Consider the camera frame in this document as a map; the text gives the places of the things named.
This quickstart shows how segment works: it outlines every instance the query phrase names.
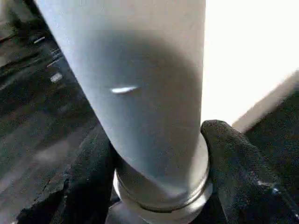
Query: white wall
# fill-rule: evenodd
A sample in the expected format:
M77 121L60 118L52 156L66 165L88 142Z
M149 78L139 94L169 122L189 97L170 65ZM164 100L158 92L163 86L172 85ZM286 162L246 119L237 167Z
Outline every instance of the white wall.
M202 121L233 124L298 67L298 0L207 0Z

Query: gloved hand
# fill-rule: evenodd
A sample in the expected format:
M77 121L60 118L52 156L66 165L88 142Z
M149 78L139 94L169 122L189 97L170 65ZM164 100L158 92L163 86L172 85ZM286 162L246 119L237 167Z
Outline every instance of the gloved hand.
M215 194L228 223L295 223L296 204L243 134L217 120L204 122L201 132L209 149ZM104 223L115 164L116 153L98 127L82 144L81 154L66 175L64 190L23 211L18 224ZM201 217L193 223L201 223Z
M204 122L201 132L209 150L210 177L228 223L299 223L296 203L245 135L218 120Z

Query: gray pipe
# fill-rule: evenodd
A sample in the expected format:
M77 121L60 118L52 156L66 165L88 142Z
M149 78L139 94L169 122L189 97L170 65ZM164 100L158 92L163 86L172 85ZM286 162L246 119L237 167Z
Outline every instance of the gray pipe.
M200 135L205 2L36 2L123 159L122 191L152 212L190 204L208 173Z

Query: floor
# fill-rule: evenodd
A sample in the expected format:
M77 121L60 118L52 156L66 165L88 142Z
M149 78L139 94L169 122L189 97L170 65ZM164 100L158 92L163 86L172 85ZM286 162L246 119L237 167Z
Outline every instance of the floor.
M62 187L79 145L98 124L93 112L55 117L34 103L0 118L0 223Z

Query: cylindrical tube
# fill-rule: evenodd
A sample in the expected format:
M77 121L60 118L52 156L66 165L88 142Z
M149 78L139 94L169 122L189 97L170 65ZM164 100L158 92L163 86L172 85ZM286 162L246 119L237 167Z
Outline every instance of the cylindrical tube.
M200 141L204 0L36 0L123 159L145 209L190 203L208 173Z

